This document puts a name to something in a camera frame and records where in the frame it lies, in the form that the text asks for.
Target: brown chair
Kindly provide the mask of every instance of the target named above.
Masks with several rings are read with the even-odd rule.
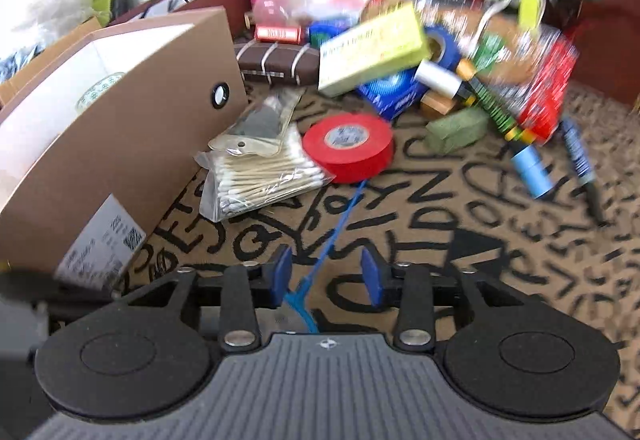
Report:
[[[565,33],[580,52],[572,79],[635,106],[640,98],[640,0],[582,0]]]

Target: cardboard tray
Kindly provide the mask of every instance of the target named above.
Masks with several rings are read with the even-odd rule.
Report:
[[[78,116],[79,97],[113,72],[125,75]],[[221,83],[230,94],[215,109]],[[151,233],[197,172],[194,154],[246,104],[221,8],[84,36],[0,112],[0,167],[21,176],[0,204],[0,258],[55,271],[111,194]]]
[[[43,68],[49,65],[57,57],[62,54],[67,48],[74,43],[80,41],[85,35],[95,30],[100,30],[101,26],[95,17],[77,26],[70,33],[65,35],[50,46],[47,46],[43,52],[29,62],[24,68],[18,70],[17,73],[6,80],[4,83],[0,83],[0,106],[4,106],[15,95],[26,86]]]

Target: yellow green box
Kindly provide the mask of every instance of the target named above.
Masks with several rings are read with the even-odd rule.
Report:
[[[318,90],[338,96],[430,57],[414,6],[407,4],[322,43]]]

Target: carpet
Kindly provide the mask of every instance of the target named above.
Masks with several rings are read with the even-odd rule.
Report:
[[[255,98],[264,91],[248,86],[248,93]],[[328,100],[306,93],[294,120],[304,132],[324,116],[369,109],[355,95]],[[606,232],[593,229],[560,140],[541,148],[556,186],[548,199],[532,200],[509,159],[501,157],[497,135],[435,155],[422,141],[424,119],[412,108],[394,121],[395,159],[367,183],[307,305],[324,331],[389,332],[397,311],[369,305],[360,276],[362,245],[375,245],[391,262],[434,268],[451,261],[473,263],[602,330],[616,344],[622,370],[606,414],[640,438],[640,120],[579,84],[570,85],[565,110],[582,129],[596,169],[612,222]],[[168,209],[126,283],[150,282],[183,265],[214,275],[228,264],[265,260],[278,244],[287,243],[293,251],[294,288],[356,191],[330,184],[214,224],[198,214],[205,176],[204,170],[194,176]],[[438,312],[439,339],[452,334],[449,314]]]

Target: barcode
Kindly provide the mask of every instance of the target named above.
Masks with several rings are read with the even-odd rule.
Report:
[[[114,260],[113,266],[111,267],[111,269],[106,274],[104,274],[104,279],[102,280],[102,286],[107,286],[111,288],[120,277],[121,268],[122,268],[122,263],[120,262],[120,260]]]
[[[142,240],[142,234],[140,234],[135,227],[131,227],[127,237],[124,239],[124,244],[127,245],[130,250],[134,251],[140,243],[140,240]]]

